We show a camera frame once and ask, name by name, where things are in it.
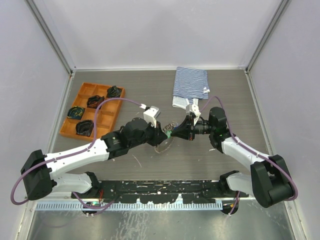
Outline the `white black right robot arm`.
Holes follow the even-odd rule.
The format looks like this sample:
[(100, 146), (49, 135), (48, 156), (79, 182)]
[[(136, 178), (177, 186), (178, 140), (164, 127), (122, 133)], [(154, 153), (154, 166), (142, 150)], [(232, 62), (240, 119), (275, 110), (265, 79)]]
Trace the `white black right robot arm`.
[(233, 170), (219, 177), (219, 191), (225, 197), (235, 192), (245, 193), (255, 197), (264, 208), (297, 197), (285, 160), (280, 155), (261, 153), (236, 137), (228, 128), (226, 113), (221, 107), (211, 108), (207, 120), (199, 111), (191, 110), (170, 135), (188, 141), (196, 135), (208, 135), (215, 150), (249, 170), (249, 175)]

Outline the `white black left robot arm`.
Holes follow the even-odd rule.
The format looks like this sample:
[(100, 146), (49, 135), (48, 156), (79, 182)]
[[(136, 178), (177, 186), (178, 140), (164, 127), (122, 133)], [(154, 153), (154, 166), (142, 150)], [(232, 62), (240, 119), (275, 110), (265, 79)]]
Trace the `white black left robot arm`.
[(95, 198), (100, 193), (97, 177), (90, 172), (71, 174), (70, 171), (126, 155), (130, 149), (145, 143), (158, 146), (167, 138), (159, 122), (153, 126), (136, 117), (90, 144), (48, 154), (35, 150), (20, 171), (27, 199), (35, 201), (58, 192), (76, 192)]

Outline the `green key tag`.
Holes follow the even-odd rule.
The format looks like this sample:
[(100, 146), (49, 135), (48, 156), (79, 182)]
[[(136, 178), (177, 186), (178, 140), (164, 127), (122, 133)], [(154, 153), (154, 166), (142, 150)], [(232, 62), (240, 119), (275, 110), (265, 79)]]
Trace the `green key tag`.
[(172, 132), (170, 130), (166, 132), (166, 135), (167, 135), (168, 138), (171, 137), (171, 134), (172, 134)]

